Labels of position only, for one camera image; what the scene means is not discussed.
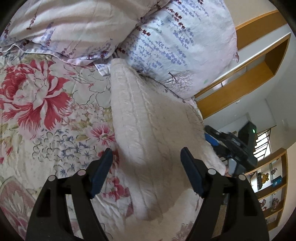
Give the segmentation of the beige knitted small garment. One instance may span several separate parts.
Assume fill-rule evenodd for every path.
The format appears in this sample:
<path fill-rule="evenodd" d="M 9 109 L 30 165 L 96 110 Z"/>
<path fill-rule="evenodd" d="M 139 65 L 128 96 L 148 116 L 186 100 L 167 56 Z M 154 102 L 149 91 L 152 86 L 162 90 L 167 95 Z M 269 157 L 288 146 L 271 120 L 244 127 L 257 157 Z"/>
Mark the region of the beige knitted small garment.
<path fill-rule="evenodd" d="M 195 218 L 202 200 L 184 171 L 181 149 L 188 148 L 208 168 L 226 171 L 205 140 L 200 115 L 122 59 L 112 60 L 110 73 L 113 127 L 135 217 Z"/>

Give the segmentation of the wooden bookcase with items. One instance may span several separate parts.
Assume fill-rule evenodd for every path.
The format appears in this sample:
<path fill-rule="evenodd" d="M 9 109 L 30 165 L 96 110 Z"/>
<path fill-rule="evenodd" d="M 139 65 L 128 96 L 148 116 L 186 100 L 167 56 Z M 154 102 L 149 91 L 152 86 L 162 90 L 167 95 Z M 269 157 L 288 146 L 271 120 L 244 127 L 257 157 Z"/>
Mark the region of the wooden bookcase with items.
<path fill-rule="evenodd" d="M 281 220 L 287 195 L 287 151 L 280 148 L 258 161 L 255 169 L 245 174 L 263 211 L 269 231 Z"/>

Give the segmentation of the floral bed sheet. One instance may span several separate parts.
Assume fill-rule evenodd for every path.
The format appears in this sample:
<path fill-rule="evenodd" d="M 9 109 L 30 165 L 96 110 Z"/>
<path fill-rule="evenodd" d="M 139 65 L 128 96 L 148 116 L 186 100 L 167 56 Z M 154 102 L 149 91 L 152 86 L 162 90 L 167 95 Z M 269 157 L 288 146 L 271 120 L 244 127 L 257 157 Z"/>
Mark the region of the floral bed sheet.
<path fill-rule="evenodd" d="M 70 177 L 107 148 L 113 163 L 91 203 L 109 240 L 185 240 L 193 227 L 197 216 L 135 217 L 113 127 L 110 79 L 94 65 L 49 55 L 1 56 L 1 210 L 21 237 L 47 178 Z"/>

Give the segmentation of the lavender print pillow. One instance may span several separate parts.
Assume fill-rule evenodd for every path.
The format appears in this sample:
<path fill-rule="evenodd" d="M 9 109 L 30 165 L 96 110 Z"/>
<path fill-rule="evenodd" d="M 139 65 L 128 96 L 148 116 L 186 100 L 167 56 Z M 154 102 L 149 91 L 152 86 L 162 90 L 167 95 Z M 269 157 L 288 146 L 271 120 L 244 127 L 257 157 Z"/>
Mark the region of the lavender print pillow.
<path fill-rule="evenodd" d="M 239 60 L 236 29 L 224 1 L 170 1 L 144 17 L 112 58 L 189 99 Z"/>

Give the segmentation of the pink striped pillow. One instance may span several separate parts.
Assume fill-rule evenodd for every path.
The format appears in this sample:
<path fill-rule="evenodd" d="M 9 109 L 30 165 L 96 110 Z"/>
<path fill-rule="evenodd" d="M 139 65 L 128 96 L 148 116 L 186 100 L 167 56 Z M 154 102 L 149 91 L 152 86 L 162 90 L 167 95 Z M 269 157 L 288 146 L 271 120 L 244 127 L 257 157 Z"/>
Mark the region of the pink striped pillow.
<path fill-rule="evenodd" d="M 1 35 L 1 52 L 16 46 L 73 65 L 109 58 L 140 21 L 168 1 L 26 1 Z"/>

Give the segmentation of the wooden wall shelf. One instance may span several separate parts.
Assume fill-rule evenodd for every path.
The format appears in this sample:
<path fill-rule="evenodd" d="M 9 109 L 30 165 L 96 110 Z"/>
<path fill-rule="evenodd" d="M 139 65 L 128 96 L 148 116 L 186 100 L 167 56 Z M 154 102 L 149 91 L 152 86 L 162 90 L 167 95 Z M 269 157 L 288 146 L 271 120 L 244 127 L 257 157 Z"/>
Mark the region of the wooden wall shelf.
<path fill-rule="evenodd" d="M 254 43 L 267 34 L 279 29 L 286 24 L 286 20 L 279 11 L 258 16 L 236 28 L 238 50 Z M 288 33 L 260 50 L 253 57 L 243 61 L 238 67 L 220 77 L 217 81 L 201 90 L 196 97 L 208 92 L 213 87 L 222 84 L 223 81 L 234 76 L 240 70 L 247 69 L 256 60 L 263 57 L 258 65 L 246 70 L 245 73 L 235 78 L 232 82 L 221 85 L 221 88 L 197 101 L 197 106 L 203 118 L 208 118 L 227 106 L 241 99 L 241 97 L 253 92 L 261 85 L 273 78 L 278 72 L 287 52 L 291 34 Z"/>

